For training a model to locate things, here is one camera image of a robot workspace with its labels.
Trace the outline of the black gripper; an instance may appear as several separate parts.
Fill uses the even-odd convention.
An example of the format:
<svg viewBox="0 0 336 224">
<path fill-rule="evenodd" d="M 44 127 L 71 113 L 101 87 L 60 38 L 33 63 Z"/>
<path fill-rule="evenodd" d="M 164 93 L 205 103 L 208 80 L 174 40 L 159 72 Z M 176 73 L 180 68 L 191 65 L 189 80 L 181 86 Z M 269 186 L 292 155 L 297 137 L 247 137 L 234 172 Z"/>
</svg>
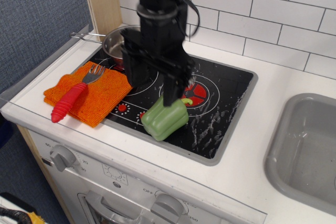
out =
<svg viewBox="0 0 336 224">
<path fill-rule="evenodd" d="M 165 75 L 163 105 L 171 106 L 190 85 L 193 60 L 184 51 L 188 7 L 180 3 L 157 12 L 137 6 L 140 31 L 123 29 L 123 66 L 132 87 L 149 82 L 150 71 Z"/>
</svg>

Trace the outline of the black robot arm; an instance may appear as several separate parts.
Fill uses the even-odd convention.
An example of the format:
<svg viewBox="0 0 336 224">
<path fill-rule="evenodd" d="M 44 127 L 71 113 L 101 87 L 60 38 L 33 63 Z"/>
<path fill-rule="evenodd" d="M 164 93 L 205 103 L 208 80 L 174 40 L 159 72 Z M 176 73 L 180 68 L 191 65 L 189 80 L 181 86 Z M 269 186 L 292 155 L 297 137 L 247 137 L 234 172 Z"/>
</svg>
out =
<svg viewBox="0 0 336 224">
<path fill-rule="evenodd" d="M 140 30 L 125 28 L 123 65 L 133 87 L 149 81 L 151 73 L 163 75 L 163 104 L 181 98 L 191 79 L 193 59 L 183 48 L 189 0 L 140 0 Z"/>
</svg>

